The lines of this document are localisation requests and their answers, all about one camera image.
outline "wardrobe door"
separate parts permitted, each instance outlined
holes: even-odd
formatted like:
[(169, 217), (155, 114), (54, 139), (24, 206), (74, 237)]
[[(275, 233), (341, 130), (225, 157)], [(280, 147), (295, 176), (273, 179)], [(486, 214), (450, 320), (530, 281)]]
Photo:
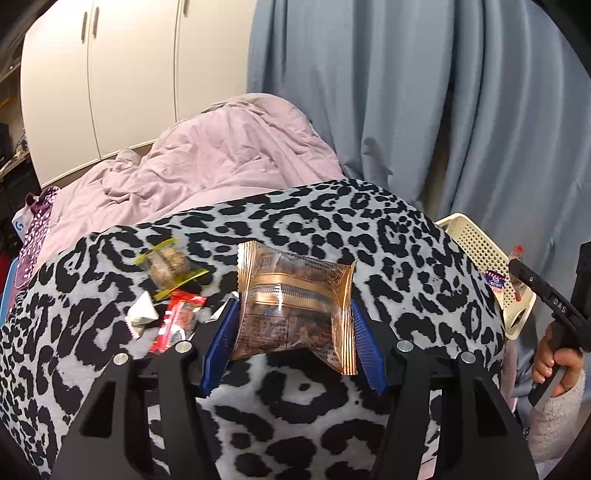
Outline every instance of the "wardrobe door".
[(86, 68), (92, 0), (59, 0), (27, 32), (22, 117), (41, 186), (99, 159)]
[(95, 0), (90, 104), (103, 158), (153, 142), (175, 122), (177, 0)]
[(180, 0), (175, 65), (177, 119), (246, 93), (256, 0)]

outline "black gripper frame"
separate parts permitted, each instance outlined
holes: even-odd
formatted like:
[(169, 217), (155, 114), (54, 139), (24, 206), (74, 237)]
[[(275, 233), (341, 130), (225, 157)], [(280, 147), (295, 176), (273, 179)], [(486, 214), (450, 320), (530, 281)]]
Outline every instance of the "black gripper frame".
[(537, 480), (521, 427), (480, 356), (463, 352), (449, 359), (427, 353), (410, 342), (399, 342), (388, 324), (371, 320), (362, 304), (353, 301), (354, 314), (356, 309), (382, 353), (387, 383), (384, 393), (392, 397), (371, 480), (417, 479), (431, 390), (442, 394), (433, 480)]
[[(170, 478), (219, 480), (195, 397), (207, 396), (215, 386), (206, 386), (205, 352), (219, 336), (228, 308), (236, 311), (227, 304), (217, 322), (201, 325), (190, 349), (179, 342), (152, 358), (115, 355), (70, 426), (52, 479), (155, 480), (144, 394), (157, 390)], [(537, 479), (521, 430), (477, 356), (464, 361), (436, 357), (416, 345), (401, 349), (388, 325), (356, 308), (382, 353), (383, 393), (392, 399), (372, 480), (417, 478), (431, 390), (443, 392), (435, 479)]]

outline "red candy wrapper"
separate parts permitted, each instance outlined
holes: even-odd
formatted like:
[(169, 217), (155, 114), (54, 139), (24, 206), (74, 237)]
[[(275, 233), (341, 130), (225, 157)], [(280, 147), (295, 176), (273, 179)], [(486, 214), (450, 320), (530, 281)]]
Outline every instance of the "red candy wrapper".
[(174, 290), (170, 293), (168, 309), (158, 336), (149, 349), (150, 353), (162, 353), (171, 345), (188, 340), (197, 325), (197, 312), (205, 304), (205, 297)]

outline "plastic basket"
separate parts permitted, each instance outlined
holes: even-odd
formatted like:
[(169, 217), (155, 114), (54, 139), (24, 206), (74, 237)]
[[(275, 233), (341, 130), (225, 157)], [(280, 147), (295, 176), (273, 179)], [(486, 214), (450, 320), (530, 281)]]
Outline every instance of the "plastic basket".
[(466, 215), (454, 213), (436, 224), (443, 228), (462, 250), (470, 257), (478, 270), (494, 270), (505, 276), (503, 301), (501, 309), (505, 322), (505, 336), (515, 340), (525, 325), (534, 307), (536, 295), (528, 287), (521, 297), (515, 301), (515, 290), (509, 280), (507, 262), (509, 257), (488, 236), (476, 226)]

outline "grey fabric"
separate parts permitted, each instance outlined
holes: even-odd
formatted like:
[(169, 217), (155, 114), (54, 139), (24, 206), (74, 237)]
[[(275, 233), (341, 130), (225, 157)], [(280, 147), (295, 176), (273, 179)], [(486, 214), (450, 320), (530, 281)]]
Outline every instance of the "grey fabric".
[[(569, 297), (579, 246), (591, 240), (589, 75), (530, 0), (457, 0), (454, 52), (439, 214), (465, 213), (505, 252), (522, 244), (526, 263)], [(550, 310), (535, 311), (541, 338)], [(520, 394), (534, 348), (519, 340)]]
[(417, 205), (447, 92), (453, 0), (259, 0), (248, 91), (286, 98), (345, 174)]

